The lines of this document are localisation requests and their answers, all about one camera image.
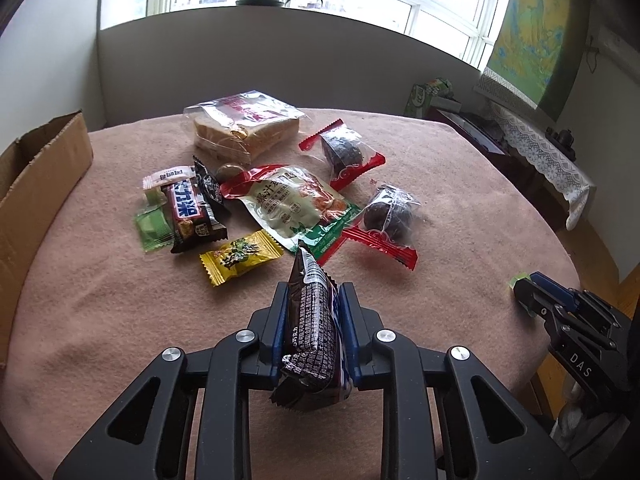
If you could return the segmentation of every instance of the green snack packet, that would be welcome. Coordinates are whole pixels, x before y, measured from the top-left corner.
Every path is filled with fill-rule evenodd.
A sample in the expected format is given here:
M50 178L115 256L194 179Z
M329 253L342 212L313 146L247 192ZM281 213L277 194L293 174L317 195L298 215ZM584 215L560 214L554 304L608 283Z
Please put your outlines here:
M134 219L145 253L170 245L174 241L172 229L167 224L160 206L147 208Z
M513 290L513 287L516 285L516 282L517 282L518 280L524 280L525 278L526 278L527 280L530 280L530 279L531 279L530 274L527 274L526 272L521 272L521 273L519 273L519 274L516 274L513 278L511 278L511 279L509 280L509 287L511 288L511 290ZM526 311L527 311L527 314L529 314L531 317L536 317L536 313L535 313L535 312L533 312L533 311L532 311L530 308L528 308L526 305L523 305L522 303L519 303L519 302L518 302L518 304L519 304L521 307L523 307L523 308L524 308L524 310L526 310Z

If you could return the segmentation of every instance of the plastic bread bag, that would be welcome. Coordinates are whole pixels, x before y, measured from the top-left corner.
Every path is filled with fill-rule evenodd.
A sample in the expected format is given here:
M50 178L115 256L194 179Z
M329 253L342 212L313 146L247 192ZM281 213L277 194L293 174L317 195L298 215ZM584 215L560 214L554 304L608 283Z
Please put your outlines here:
M284 248L302 241L321 264L360 209L304 168L271 164L245 171L221 187L240 199L255 221Z
M324 159L331 167L329 183L338 191L361 174L386 162L384 155L367 145L342 119L307 137L298 146L303 152L314 147L319 152L322 148Z
M382 184L362 212L343 230L336 246L347 238L356 240L414 270L418 253L412 242L412 229L419 207L420 202L406 191Z
M258 91L184 109L196 146L219 158L251 165L257 156L300 129L304 113Z
M316 410L346 399L351 380L338 320L334 281L300 244L287 289L287 319L280 382L271 400L286 408Z

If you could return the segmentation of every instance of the red candy wrapper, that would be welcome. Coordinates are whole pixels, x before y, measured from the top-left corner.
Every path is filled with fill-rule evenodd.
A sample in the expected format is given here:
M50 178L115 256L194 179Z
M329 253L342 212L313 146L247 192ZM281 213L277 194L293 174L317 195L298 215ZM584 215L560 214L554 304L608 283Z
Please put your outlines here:
M388 254L414 270L418 253L412 243L412 224L419 207L420 202L406 191L382 184L352 224L342 231L342 237L332 250L350 238Z
M308 152L320 142L324 158L331 166L329 184L340 191L366 171L386 162L384 155L367 146L362 137L348 128L342 119L307 137L298 145Z

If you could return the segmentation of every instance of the lace tablecloth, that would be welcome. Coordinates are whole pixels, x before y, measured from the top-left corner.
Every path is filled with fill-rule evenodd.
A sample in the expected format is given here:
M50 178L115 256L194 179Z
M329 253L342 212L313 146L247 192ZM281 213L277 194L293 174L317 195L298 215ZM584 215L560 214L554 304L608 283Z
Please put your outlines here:
M491 112L509 145L518 150L567 200L569 218L566 219L566 228L568 231L573 229L589 198L593 197L596 185L549 142L543 133L516 114L493 102Z

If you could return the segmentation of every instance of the round table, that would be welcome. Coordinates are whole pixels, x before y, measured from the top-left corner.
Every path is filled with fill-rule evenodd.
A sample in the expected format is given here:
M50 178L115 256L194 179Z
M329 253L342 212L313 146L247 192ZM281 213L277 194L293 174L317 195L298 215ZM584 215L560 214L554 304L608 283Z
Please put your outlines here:
M343 118L387 162L342 193L363 205L376 179L411 192L424 207L414 272L347 241L326 264L329 274L353 282L360 303L377 310L387 328L439 351L467 346L509 389L521 387L542 362L548 337L539 320L516 306L508 281L540 270L579 286L551 229L448 126L363 112L306 113L298 138L258 164L298 164L328 180L324 162L300 153L297 143ZM140 181L189 164L192 138L176 116L116 126L91 140L94 163L57 215L24 284L0 390L2 421L45 479L164 348L196 351L244 328L254 310L271 303L277 282L288 280L293 261L286 253L214 288L198 258L206 247L143 253L132 220L142 205ZM196 154L216 166L207 153ZM241 203L230 209L230 239L258 230ZM250 397L255 480L379 478L382 392L354 391L310 413L279 408L268 395ZM441 449L439 428L435 433ZM193 453L188 469L191 475Z

